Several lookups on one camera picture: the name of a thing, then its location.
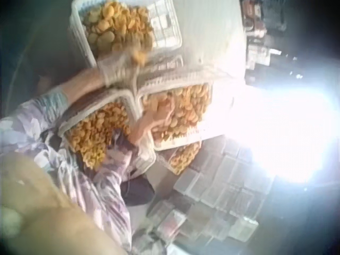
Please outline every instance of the woman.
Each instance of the woman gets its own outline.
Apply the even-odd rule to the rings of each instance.
[[[125,56],[125,59],[131,61],[131,55],[128,58]],[[98,63],[99,68],[81,72],[49,93],[20,105],[11,116],[2,119],[0,155],[15,151],[33,159],[41,171],[48,174],[53,183],[99,228],[129,250],[131,226],[120,191],[122,175],[142,137],[170,117],[174,102],[160,105],[156,112],[146,112],[128,137],[115,133],[113,145],[107,149],[106,157],[93,178],[88,178],[79,170],[63,142],[60,150],[56,151],[40,138],[41,133],[50,129],[65,110],[82,96],[117,81],[121,65],[117,65],[115,60],[105,59]]]

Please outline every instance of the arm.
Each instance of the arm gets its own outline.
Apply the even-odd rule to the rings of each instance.
[[[0,120],[1,153],[26,146],[53,126],[69,105],[103,85],[98,69],[87,69]]]

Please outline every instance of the fried snack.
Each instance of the fried snack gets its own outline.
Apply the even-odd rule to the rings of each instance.
[[[93,7],[83,18],[83,25],[95,58],[129,46],[148,52],[155,40],[146,7],[107,2]]]
[[[175,98],[175,111],[168,123],[151,130],[155,143],[184,136],[190,128],[202,121],[210,104],[209,85],[200,84],[146,95],[142,98],[144,110],[156,111],[158,105],[168,97]]]
[[[174,174],[181,174],[183,170],[189,166],[189,164],[195,159],[195,156],[200,150],[201,145],[201,142],[195,142],[186,146],[182,146],[175,152],[169,161],[174,170]]]
[[[72,149],[93,169],[103,161],[114,129],[130,134],[128,114],[120,102],[108,103],[83,119],[69,130],[68,137]]]

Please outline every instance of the plastic basket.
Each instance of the plastic basket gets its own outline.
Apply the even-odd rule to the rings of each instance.
[[[188,145],[219,136],[225,132],[228,109],[232,107],[234,100],[233,86],[239,83],[238,80],[231,78],[225,72],[210,65],[183,67],[143,82],[144,86],[141,87],[136,96],[140,114],[143,112],[142,97],[145,95],[203,83],[210,84],[211,87],[211,103],[203,116],[203,120],[196,127],[188,129],[184,136],[154,143],[155,150]]]
[[[90,66],[96,66],[97,62],[87,42],[81,16],[93,6],[102,5],[105,2],[106,0],[74,0],[72,3],[71,29],[75,31],[76,40]],[[150,23],[155,36],[154,51],[161,53],[177,49],[182,45],[180,26],[172,0],[123,0],[119,2],[131,6],[145,6],[149,10]]]
[[[102,108],[108,103],[118,100],[125,106],[130,125],[133,126],[138,119],[138,114],[131,92],[128,90],[110,89],[100,94],[94,100],[94,102],[88,105],[85,109],[76,113],[73,117],[62,123],[59,128],[58,135],[61,137],[65,134],[66,131],[71,129],[73,126],[89,116],[91,113]],[[142,139],[140,143],[139,156],[137,157],[135,162],[132,163],[134,166],[136,166],[137,171],[131,176],[131,178],[135,178],[145,173],[146,170],[156,161],[156,154],[150,146],[150,139],[151,137],[146,136]]]

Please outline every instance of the plastic glove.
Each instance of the plastic glove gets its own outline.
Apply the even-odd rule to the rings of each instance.
[[[98,68],[104,78],[105,86],[130,80],[144,66],[146,54],[136,47],[130,47],[123,52],[112,53],[98,61]]]

